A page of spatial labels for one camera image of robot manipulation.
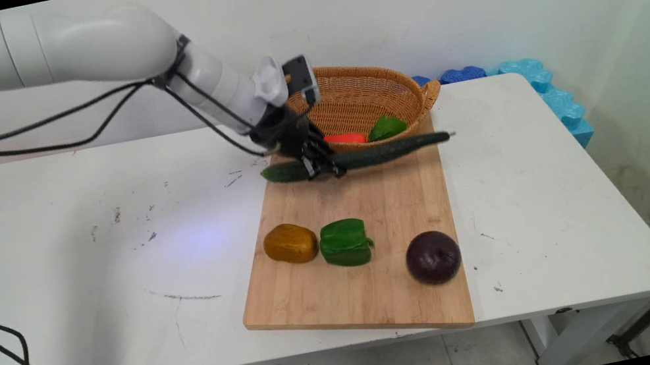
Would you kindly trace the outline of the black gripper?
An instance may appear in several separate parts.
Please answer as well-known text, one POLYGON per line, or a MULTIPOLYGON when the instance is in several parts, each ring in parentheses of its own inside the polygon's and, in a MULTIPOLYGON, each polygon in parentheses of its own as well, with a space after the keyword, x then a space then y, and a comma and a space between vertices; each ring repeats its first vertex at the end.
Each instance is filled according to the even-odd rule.
POLYGON ((346 167, 337 161, 336 151, 324 140, 318 141, 316 127, 306 116, 286 105, 268 107, 262 116, 250 131, 253 143, 276 154, 300 158, 309 181, 315 179, 322 168, 335 178, 345 176, 346 167))

